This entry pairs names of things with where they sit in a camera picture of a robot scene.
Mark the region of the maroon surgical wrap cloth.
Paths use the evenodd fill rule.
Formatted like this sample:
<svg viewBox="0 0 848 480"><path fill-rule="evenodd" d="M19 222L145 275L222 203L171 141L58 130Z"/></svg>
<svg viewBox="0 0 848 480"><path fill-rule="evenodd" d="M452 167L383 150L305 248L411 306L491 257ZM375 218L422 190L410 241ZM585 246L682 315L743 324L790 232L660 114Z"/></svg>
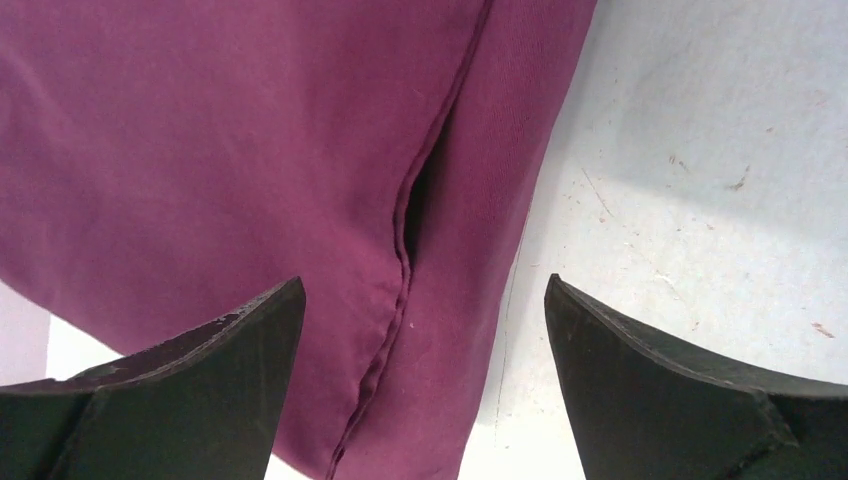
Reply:
<svg viewBox="0 0 848 480"><path fill-rule="evenodd" d="M1 279L128 353L291 277L274 450L454 479L591 1L5 1Z"/></svg>

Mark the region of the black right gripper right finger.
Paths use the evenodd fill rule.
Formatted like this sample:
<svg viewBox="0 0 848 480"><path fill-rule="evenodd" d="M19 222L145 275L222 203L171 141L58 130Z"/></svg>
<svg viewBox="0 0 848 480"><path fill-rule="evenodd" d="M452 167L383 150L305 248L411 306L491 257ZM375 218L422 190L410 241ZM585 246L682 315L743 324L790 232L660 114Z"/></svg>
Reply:
<svg viewBox="0 0 848 480"><path fill-rule="evenodd" d="M546 325L589 479L847 475L847 388L750 365L549 279Z"/></svg>

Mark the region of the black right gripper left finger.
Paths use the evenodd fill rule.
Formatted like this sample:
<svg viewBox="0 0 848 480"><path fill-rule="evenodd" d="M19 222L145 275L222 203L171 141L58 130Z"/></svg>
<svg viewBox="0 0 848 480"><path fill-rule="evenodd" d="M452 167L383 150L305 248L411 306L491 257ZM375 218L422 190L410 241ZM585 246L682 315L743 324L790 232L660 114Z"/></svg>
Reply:
<svg viewBox="0 0 848 480"><path fill-rule="evenodd" d="M1 390L5 479L261 479L301 335L299 278L159 345Z"/></svg>

